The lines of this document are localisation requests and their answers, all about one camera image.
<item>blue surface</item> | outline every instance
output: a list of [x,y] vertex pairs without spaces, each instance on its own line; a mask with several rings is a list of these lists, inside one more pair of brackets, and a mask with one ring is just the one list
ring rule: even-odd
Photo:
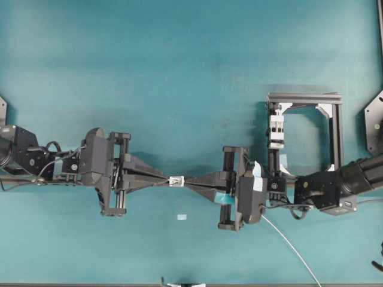
[[[266,162],[266,95],[338,91],[346,161],[366,156],[361,110],[382,88],[374,0],[4,1],[0,93],[10,123],[79,146],[93,127],[170,175],[221,169],[223,145]],[[326,165],[319,114],[286,124],[290,170]],[[91,189],[0,193],[0,282],[311,283],[267,223],[217,230],[219,205],[183,188],[128,197],[99,216]],[[267,216],[324,283],[379,283],[382,204],[352,215]],[[177,221],[187,214],[186,221]]]

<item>blue tape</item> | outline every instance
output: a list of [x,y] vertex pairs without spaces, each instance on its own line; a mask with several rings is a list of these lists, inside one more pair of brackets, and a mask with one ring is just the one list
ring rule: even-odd
[[219,204],[234,204],[235,200],[234,197],[231,197],[229,194],[216,193],[214,202]]

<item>wire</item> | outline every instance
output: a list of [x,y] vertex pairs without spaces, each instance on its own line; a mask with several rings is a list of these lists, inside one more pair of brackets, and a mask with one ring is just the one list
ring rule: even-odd
[[22,187],[23,185],[32,185],[34,183],[32,182],[25,182],[25,183],[22,183],[22,184],[15,184],[13,185],[12,187],[9,187],[9,188],[4,188],[4,184],[2,182],[2,179],[0,178],[0,185],[1,185],[1,189],[3,191],[9,191],[9,190],[13,190],[14,188],[17,188],[17,187]]
[[270,220],[267,219],[267,217],[265,217],[264,215],[261,215],[262,218],[264,220],[266,220],[268,222],[268,224],[270,224],[272,226],[272,228],[274,228],[276,230],[276,232],[279,233],[280,236],[282,236],[282,238],[287,242],[287,244],[291,247],[291,249],[296,253],[296,255],[298,255],[299,259],[301,260],[301,262],[303,263],[303,265],[307,268],[307,270],[310,272],[310,275],[314,278],[315,282],[317,283],[317,285],[319,287],[322,287],[321,283],[319,283],[319,280],[317,279],[317,277],[315,276],[314,272],[311,270],[311,268],[309,267],[309,265],[307,265],[306,261],[303,259],[303,257],[301,256],[301,254],[298,252],[297,249],[295,249],[295,247],[291,244],[291,242],[289,241],[289,239],[287,239],[287,237],[282,233],[282,231],[280,231],[278,229],[278,227],[276,227]]
[[51,164],[53,163],[57,163],[58,161],[61,161],[61,160],[64,160],[66,158],[69,158],[69,157],[72,157],[73,155],[75,155],[76,153],[78,153],[82,148],[85,148],[84,146],[81,146],[79,148],[76,148],[73,152],[71,152],[70,154],[68,155],[65,155],[63,157],[59,157],[55,160],[52,160],[51,162],[47,163],[43,168],[42,170],[40,171],[40,173],[38,174],[38,176],[36,177],[36,181],[38,181],[41,177],[41,175],[44,173],[45,169],[47,169],[47,167],[49,167]]
[[311,204],[293,204],[293,203],[287,203],[287,204],[281,204],[281,205],[275,205],[275,206],[266,206],[261,204],[266,209],[274,209],[278,207],[287,207],[287,208],[294,208],[294,207],[313,207]]
[[51,145],[54,145],[56,147],[57,152],[61,152],[61,146],[56,141],[51,141],[51,142],[47,143],[47,145],[45,146],[45,149],[48,151]]
[[371,202],[378,202],[378,201],[383,201],[383,199],[367,199],[367,200],[362,200],[360,202],[357,202],[357,204],[364,204],[364,203],[371,203]]

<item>white label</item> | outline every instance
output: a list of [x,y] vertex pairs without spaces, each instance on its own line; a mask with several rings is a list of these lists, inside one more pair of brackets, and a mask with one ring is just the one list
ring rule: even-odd
[[178,214],[177,215],[177,220],[186,220],[187,219],[187,215],[186,214]]

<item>white cable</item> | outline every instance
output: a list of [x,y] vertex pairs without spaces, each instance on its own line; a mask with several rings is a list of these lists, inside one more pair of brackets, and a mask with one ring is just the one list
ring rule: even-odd
[[307,268],[307,270],[309,270],[311,276],[314,278],[315,282],[318,284],[319,287],[322,287],[321,283],[319,283],[317,277],[315,276],[314,272],[311,270],[311,268],[309,267],[309,265],[307,265],[306,261],[303,259],[303,257],[301,256],[301,254],[298,252],[297,249],[295,249],[295,247],[291,244],[291,242],[289,241],[289,239],[287,239],[287,237],[282,233],[282,231],[280,231],[278,229],[278,227],[276,227],[270,220],[267,219],[267,217],[265,217],[264,215],[262,215],[262,218],[264,220],[266,220],[281,236],[282,238],[287,242],[287,244],[291,247],[291,249],[296,253],[296,255],[298,255],[299,259],[301,260],[301,262],[303,263],[303,265],[305,265],[305,267]]

